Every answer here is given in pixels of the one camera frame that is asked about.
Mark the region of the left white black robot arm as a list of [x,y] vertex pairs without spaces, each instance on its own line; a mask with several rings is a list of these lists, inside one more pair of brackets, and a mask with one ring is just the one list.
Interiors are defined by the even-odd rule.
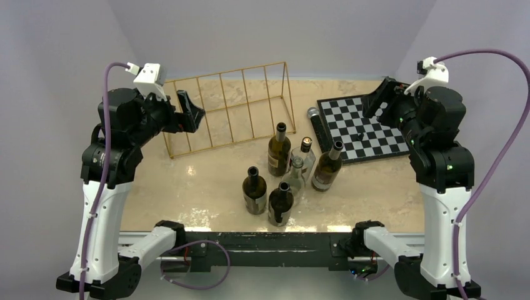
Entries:
[[109,91],[108,105],[98,106],[100,123],[82,154],[79,245],[70,270],[56,280],[58,290],[96,299],[126,298],[160,255],[177,256],[186,249],[184,226],[166,220],[140,241],[118,248],[124,204],[143,159],[142,147],[159,133],[194,133],[204,117],[186,91],[179,90],[177,98],[179,106],[173,106],[137,89],[118,88]]

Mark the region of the green bottle silver cap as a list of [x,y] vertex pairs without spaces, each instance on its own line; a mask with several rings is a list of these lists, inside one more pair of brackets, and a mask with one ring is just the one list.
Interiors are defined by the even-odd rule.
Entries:
[[275,177],[283,176],[289,167],[289,155],[291,153],[291,142],[286,137],[287,126],[284,122],[276,125],[276,134],[268,143],[267,161],[268,171]]

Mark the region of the dark bottle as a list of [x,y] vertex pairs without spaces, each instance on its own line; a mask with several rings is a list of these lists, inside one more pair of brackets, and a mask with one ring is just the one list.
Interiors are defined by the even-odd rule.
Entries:
[[242,191],[247,211],[253,215],[262,214],[267,203],[267,184],[259,175],[256,166],[247,170],[247,178],[242,182]]
[[290,184],[281,181],[269,195],[268,221],[276,227],[285,226],[290,218],[293,204],[294,196]]

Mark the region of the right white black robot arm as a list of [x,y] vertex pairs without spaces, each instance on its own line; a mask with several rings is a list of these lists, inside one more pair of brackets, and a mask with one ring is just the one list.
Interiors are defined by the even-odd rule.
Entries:
[[361,98],[362,113],[396,128],[408,148],[424,202],[424,249],[417,251],[379,221],[358,222],[349,241],[358,254],[377,254],[393,268],[401,292],[414,299],[479,298],[466,265],[464,205],[474,186],[474,158],[456,141],[466,114],[461,95],[442,86],[420,87],[386,77]]

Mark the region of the clear round glass bottle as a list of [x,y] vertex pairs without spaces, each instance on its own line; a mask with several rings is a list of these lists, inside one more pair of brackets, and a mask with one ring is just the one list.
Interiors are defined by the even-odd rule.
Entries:
[[301,157],[296,156],[291,160],[291,162],[292,164],[290,171],[282,177],[281,181],[289,183],[294,198],[293,205],[297,206],[301,201],[301,198],[304,194],[304,188],[306,186],[306,182],[302,174],[304,161]]

